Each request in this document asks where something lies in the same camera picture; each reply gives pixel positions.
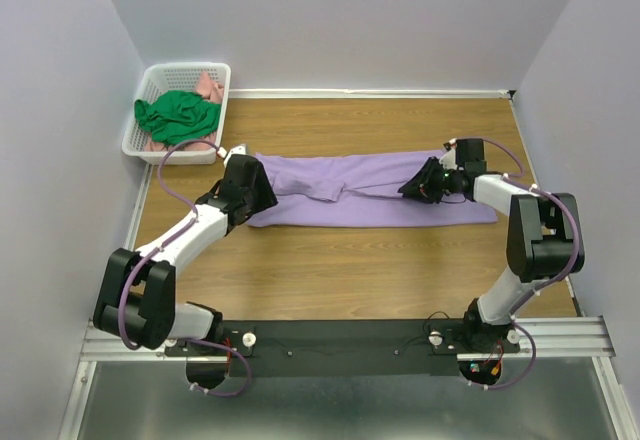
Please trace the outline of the purple t shirt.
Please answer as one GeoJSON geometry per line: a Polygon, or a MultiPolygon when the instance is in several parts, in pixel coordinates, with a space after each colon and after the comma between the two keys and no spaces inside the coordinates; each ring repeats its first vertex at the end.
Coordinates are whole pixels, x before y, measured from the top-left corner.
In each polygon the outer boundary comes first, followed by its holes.
{"type": "Polygon", "coordinates": [[[277,204],[251,227],[439,227],[491,224],[495,211],[456,196],[440,204],[406,199],[399,188],[440,150],[295,158],[258,154],[277,204]]]}

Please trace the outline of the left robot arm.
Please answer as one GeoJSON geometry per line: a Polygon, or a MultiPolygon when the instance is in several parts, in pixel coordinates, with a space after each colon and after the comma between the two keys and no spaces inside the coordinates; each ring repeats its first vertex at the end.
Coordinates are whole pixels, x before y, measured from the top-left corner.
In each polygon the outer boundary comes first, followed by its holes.
{"type": "Polygon", "coordinates": [[[110,255],[93,326],[120,337],[132,350],[187,340],[201,355],[214,353],[221,345],[222,313],[178,304],[178,277],[210,245],[276,205],[263,164],[251,155],[229,154],[223,178],[188,203],[189,213],[180,222],[137,250],[119,248],[110,255]]]}

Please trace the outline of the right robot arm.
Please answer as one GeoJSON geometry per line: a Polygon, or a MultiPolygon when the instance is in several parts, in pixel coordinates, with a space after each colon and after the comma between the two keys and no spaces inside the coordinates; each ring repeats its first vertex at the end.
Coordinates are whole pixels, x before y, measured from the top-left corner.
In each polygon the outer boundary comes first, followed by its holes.
{"type": "Polygon", "coordinates": [[[480,352],[506,340],[516,314],[547,287],[582,269],[584,245],[577,202],[568,193],[524,185],[487,166],[481,137],[454,138],[398,190],[407,199],[440,204],[451,195],[488,206],[508,219],[507,267],[455,323],[451,340],[480,352]]]}

